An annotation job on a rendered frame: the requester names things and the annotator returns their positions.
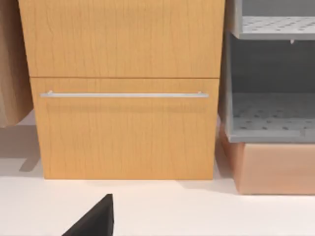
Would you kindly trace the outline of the grey pierced drawer inside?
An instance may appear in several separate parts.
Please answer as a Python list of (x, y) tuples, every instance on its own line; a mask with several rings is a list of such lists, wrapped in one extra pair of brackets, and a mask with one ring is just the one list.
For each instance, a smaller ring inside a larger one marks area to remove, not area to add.
[(226, 0), (222, 113), (232, 143), (315, 143), (315, 0)]

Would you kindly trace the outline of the pale wooden drawer front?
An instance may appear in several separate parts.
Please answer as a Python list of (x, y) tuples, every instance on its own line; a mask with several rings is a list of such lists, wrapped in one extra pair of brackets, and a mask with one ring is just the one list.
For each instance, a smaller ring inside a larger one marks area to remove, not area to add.
[(315, 195), (315, 144), (231, 143), (219, 139), (240, 194)]

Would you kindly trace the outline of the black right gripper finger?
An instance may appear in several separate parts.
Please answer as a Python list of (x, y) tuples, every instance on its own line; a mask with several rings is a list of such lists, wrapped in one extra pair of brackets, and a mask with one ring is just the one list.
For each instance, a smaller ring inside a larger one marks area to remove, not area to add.
[(113, 233), (113, 194), (107, 194), (62, 236), (113, 236)]

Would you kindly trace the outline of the pale brown wooden cupboard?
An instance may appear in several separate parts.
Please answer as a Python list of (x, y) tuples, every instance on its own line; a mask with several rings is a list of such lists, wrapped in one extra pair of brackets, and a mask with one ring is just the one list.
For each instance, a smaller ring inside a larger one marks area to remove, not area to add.
[(18, 124), (32, 109), (18, 0), (0, 0), (0, 128)]

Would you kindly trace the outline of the plain wooden drawer front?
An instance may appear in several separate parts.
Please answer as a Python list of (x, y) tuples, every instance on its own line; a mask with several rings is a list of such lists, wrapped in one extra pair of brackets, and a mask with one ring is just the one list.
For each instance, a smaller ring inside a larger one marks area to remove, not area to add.
[(217, 78), (225, 0), (18, 0), (32, 77)]

